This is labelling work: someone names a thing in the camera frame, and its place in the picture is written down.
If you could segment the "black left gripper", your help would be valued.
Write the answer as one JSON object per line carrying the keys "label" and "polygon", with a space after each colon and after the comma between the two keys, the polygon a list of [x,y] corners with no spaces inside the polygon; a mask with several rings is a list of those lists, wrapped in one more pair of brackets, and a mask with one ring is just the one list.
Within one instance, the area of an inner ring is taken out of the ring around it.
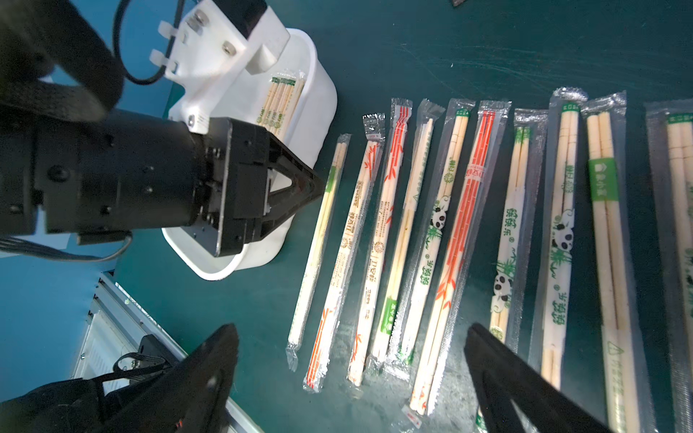
{"label": "black left gripper", "polygon": [[[268,193],[267,168],[289,185]],[[44,226],[99,243],[137,229],[187,227],[211,254],[237,254],[325,187],[275,135],[232,118],[214,118],[198,135],[181,122],[126,111],[95,123],[1,111],[3,236]]]}

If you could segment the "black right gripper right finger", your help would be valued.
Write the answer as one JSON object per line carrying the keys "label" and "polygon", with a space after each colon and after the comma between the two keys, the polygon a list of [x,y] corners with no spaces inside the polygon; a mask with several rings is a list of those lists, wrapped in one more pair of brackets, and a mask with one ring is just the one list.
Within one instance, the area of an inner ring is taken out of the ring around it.
{"label": "black right gripper right finger", "polygon": [[469,327],[464,354],[489,432],[523,432],[519,412],[539,432],[609,431],[481,324]]}

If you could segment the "chopsticks pair twelfth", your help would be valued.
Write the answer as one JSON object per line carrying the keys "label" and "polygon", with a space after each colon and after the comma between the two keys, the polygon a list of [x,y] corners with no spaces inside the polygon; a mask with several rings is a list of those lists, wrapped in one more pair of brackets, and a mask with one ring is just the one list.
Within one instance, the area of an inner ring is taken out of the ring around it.
{"label": "chopsticks pair twelfth", "polygon": [[339,182],[346,162],[351,136],[351,134],[343,134],[337,139],[334,157],[328,172],[328,180],[326,181],[285,350],[288,368],[292,372],[295,372],[298,367],[298,351],[302,345],[313,295],[319,279],[319,273],[321,272],[321,263],[332,219],[334,201],[339,189]]}

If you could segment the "chopsticks pair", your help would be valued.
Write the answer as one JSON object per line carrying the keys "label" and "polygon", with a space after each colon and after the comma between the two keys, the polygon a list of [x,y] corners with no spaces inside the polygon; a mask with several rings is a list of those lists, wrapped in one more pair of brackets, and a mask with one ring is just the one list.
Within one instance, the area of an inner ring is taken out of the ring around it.
{"label": "chopsticks pair", "polygon": [[467,238],[474,216],[476,201],[487,165],[488,148],[497,135],[501,121],[507,118],[510,101],[484,101],[480,105],[478,128],[458,202],[454,229],[449,240],[445,264],[420,355],[420,364],[413,386],[410,408],[420,416],[427,411],[433,378],[442,347],[445,328],[451,314],[453,296],[467,249]]}
{"label": "chopsticks pair", "polygon": [[395,316],[395,327],[384,365],[394,378],[409,382],[422,313],[432,285],[450,199],[464,144],[467,124],[476,101],[451,99],[442,129],[438,155],[426,189],[422,221],[416,227],[411,261],[405,270],[404,292]]}
{"label": "chopsticks pair", "polygon": [[581,88],[558,88],[550,98],[544,164],[540,272],[532,324],[530,363],[561,387],[575,242],[575,183]]}
{"label": "chopsticks pair", "polygon": [[514,145],[496,259],[488,330],[516,352],[532,229],[547,138],[547,109],[514,110]]}
{"label": "chopsticks pair", "polygon": [[645,105],[675,430],[692,431],[692,100]]}
{"label": "chopsticks pair", "polygon": [[626,204],[626,108],[620,91],[581,109],[601,309],[606,413],[613,432],[654,430],[650,383],[636,305]]}
{"label": "chopsticks pair", "polygon": [[404,265],[409,249],[413,221],[418,209],[420,191],[431,148],[431,136],[435,122],[444,108],[429,99],[422,99],[417,109],[417,129],[414,137],[411,171],[402,207],[402,217],[392,257],[380,322],[375,333],[375,342],[368,360],[368,372],[378,375],[383,368],[390,338],[395,324],[398,298],[404,276]]}

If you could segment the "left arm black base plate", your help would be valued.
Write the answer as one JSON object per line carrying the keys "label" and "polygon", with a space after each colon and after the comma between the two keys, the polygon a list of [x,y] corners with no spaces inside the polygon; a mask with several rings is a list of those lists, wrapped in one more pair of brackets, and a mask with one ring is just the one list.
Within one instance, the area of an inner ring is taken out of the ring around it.
{"label": "left arm black base plate", "polygon": [[145,379],[167,373],[180,360],[155,335],[142,338],[139,348],[121,355],[113,364],[113,377],[142,382]]}

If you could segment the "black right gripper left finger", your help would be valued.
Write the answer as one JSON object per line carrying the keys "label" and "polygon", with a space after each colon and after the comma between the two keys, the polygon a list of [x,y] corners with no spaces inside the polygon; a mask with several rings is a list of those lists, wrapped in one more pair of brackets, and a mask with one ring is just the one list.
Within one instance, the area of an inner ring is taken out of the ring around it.
{"label": "black right gripper left finger", "polygon": [[104,411],[97,432],[225,432],[227,398],[238,361],[239,335],[229,323],[218,328],[175,366],[114,368],[96,384],[141,377],[133,389],[99,395]]}

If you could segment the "chopsticks red print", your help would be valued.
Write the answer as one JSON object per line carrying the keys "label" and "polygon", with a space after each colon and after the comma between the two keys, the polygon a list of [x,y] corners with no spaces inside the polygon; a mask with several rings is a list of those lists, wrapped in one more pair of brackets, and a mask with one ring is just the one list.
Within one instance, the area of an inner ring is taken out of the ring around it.
{"label": "chopsticks red print", "polygon": [[384,113],[363,116],[367,144],[350,203],[348,218],[339,243],[330,285],[328,285],[321,322],[303,381],[303,388],[309,393],[321,391],[322,382],[330,364],[330,350],[339,326],[364,221],[380,169],[386,142],[385,120],[386,114]]}

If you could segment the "chopsticks pair eleventh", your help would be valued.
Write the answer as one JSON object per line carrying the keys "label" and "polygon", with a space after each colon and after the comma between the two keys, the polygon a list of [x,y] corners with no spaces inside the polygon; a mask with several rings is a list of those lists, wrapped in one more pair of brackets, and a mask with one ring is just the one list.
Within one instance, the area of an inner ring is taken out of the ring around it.
{"label": "chopsticks pair eleventh", "polygon": [[388,236],[392,225],[395,194],[399,181],[404,142],[408,132],[408,122],[413,111],[410,99],[393,99],[391,101],[391,130],[389,135],[388,156],[384,169],[384,178],[380,189],[375,227],[366,263],[365,280],[358,314],[356,336],[348,365],[348,382],[359,387],[363,382],[366,366],[366,355],[369,346],[372,326],[375,319],[376,302],[380,281],[384,269],[384,256]]}

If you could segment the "white plastic storage box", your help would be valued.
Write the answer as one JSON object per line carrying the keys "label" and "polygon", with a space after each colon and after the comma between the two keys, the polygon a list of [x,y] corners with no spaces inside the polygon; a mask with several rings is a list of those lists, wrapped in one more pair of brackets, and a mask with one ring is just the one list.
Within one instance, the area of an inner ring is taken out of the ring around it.
{"label": "white plastic storage box", "polygon": [[[212,112],[214,117],[233,117],[254,122],[265,102],[271,79],[281,72],[302,72],[305,83],[293,116],[281,131],[282,142],[305,164],[313,167],[337,110],[337,90],[318,58],[310,36],[288,30],[290,39],[276,65],[265,73],[243,72]],[[262,241],[244,246],[241,253],[216,258],[182,228],[162,233],[173,251],[203,280],[219,281],[234,271],[263,266],[281,251],[292,225],[288,219]]]}

